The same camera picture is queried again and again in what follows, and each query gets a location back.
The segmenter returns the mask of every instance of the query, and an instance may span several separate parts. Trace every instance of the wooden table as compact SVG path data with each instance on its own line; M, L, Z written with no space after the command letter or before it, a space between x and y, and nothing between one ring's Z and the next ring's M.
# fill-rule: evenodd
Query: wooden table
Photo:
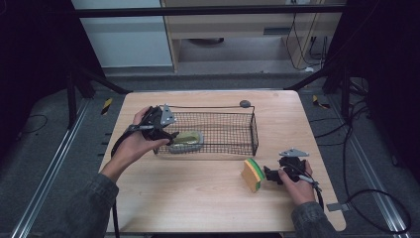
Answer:
M313 176L325 204L337 202L299 96L294 91L142 92L126 96L101 168L111 148L146 106L237 106L243 99L255 107L260 167L278 168L280 151L296 148L310 154ZM293 231L293 203L284 186L262 181L252 193L242 179L243 160L229 154L145 154L117 182L121 232L287 232ZM341 211L326 214L337 230L346 222ZM112 221L108 231L113 231Z

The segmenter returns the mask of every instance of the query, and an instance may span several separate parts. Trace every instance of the hand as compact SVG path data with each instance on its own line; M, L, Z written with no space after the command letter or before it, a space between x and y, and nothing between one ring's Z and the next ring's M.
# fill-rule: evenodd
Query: hand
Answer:
M143 116L149 110L149 107L143 108L136 114L133 124L137 125L142 121ZM169 143L169 139L147 140L142 132L135 132L124 140L118 147L114 157L105 165L101 174L108 177L112 181L117 181L123 171L132 163L136 162L140 157L150 150Z
M305 168L306 173L312 176L312 169L308 161L305 163ZM287 191L290 193L290 196L295 205L300 205L309 201L315 201L314 189L311 183L302 179L294 182L290 179L284 170L278 170L278 175L283 181L283 184L286 186Z

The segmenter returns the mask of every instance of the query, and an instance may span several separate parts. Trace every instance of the white cabinet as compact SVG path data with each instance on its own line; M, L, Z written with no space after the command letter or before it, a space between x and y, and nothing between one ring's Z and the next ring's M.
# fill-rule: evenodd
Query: white cabinet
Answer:
M75 9L160 7L158 0L72 0ZM104 71L172 68L162 17L80 19Z

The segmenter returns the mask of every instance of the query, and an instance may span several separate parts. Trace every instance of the person's left hand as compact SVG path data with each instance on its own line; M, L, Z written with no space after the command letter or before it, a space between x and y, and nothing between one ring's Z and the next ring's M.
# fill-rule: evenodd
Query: person's left hand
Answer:
M133 119L133 124L138 125L145 113L150 107L143 108L136 114ZM112 181L117 181L121 173L132 163L136 162L145 153L150 150L156 149L160 146L169 143L169 139L160 140L147 140L143 136L142 132L134 132L132 135L127 137L118 147L114 157L111 161L105 165L101 174L108 177Z

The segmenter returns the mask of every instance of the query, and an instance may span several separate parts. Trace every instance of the person's right hand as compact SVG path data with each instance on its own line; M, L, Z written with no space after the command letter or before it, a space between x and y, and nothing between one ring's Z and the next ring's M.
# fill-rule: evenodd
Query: person's right hand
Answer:
M305 163L305 168L306 173L312 176L312 169L308 161ZM295 205L300 205L309 201L315 201L314 189L311 183L302 179L294 182L282 169L278 170L278 175L283 181L283 184L286 186L287 191L290 193L290 196L293 199Z

